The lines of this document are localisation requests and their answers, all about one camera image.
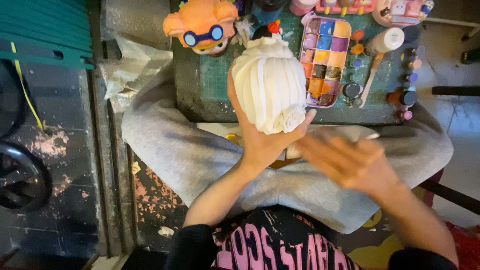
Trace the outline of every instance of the yellow string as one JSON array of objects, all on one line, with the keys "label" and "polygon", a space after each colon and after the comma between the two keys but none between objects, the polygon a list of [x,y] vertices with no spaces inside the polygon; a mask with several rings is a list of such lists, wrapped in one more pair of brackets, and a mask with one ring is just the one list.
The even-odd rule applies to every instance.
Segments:
[{"label": "yellow string", "polygon": [[[11,42],[11,44],[12,44],[13,53],[17,53],[17,49],[15,48],[15,44],[13,42]],[[20,83],[22,84],[22,88],[24,89],[24,95],[25,95],[25,98],[27,100],[28,106],[30,107],[30,110],[32,110],[32,113],[35,116],[36,123],[37,123],[38,127],[40,128],[40,130],[42,132],[44,132],[45,130],[43,129],[42,122],[40,121],[40,118],[38,117],[35,109],[33,108],[32,103],[30,102],[30,98],[28,97],[27,90],[25,90],[24,78],[22,76],[22,70],[20,69],[20,62],[18,62],[18,60],[15,60],[15,67],[17,68],[18,77],[20,78]]]}]

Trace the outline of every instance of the hand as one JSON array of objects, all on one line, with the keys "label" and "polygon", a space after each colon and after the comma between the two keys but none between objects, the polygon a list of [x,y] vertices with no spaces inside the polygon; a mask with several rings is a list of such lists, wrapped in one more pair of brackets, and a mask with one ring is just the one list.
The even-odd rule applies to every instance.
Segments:
[{"label": "hand", "polygon": [[366,193],[372,198],[387,194],[400,182],[384,154],[373,140],[351,143],[340,137],[327,142],[309,135],[295,147],[313,166],[342,188]]},{"label": "hand", "polygon": [[312,122],[317,111],[310,110],[306,113],[303,123],[292,132],[266,135],[258,131],[255,125],[248,121],[247,115],[241,109],[232,77],[232,68],[234,65],[235,62],[233,62],[228,72],[228,97],[237,114],[245,144],[240,162],[242,165],[246,165],[248,170],[253,170],[253,172],[258,175],[266,167],[275,162],[288,145],[305,136],[308,125]]}]

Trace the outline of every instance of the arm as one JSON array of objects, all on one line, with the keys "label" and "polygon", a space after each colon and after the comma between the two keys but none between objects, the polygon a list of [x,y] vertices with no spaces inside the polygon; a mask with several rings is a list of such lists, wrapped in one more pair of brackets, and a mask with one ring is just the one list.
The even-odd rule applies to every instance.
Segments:
[{"label": "arm", "polygon": [[308,112],[305,115],[305,121],[292,132],[266,135],[259,132],[242,111],[235,92],[232,68],[228,73],[228,97],[235,109],[242,131],[245,144],[243,156],[230,171],[194,200],[187,212],[183,227],[197,224],[214,227],[219,224],[247,185],[270,166],[289,144],[305,136],[308,125],[316,114],[315,110]]},{"label": "arm", "polygon": [[449,230],[403,183],[376,142],[352,144],[334,137],[321,142],[305,136],[296,143],[303,156],[340,187],[366,193],[391,215],[406,244],[435,252],[458,266]]}]

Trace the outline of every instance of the white paint bottle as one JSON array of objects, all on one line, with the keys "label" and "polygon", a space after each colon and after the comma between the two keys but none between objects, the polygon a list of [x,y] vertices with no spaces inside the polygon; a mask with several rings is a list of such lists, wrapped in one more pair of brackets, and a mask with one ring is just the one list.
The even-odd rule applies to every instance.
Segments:
[{"label": "white paint bottle", "polygon": [[396,27],[390,28],[379,33],[365,44],[365,54],[374,56],[393,51],[402,46],[404,41],[405,34],[402,29]]}]

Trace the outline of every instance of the forearm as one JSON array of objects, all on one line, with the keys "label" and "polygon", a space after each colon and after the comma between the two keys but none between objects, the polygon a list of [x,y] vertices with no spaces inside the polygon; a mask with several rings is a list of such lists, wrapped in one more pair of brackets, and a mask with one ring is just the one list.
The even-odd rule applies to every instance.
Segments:
[{"label": "forearm", "polygon": [[219,224],[239,198],[247,185],[261,170],[244,162],[243,158],[227,173],[198,196],[190,206],[183,227]]},{"label": "forearm", "polygon": [[445,224],[403,182],[397,182],[372,199],[396,223],[407,245],[435,252],[458,266],[455,242]]}]

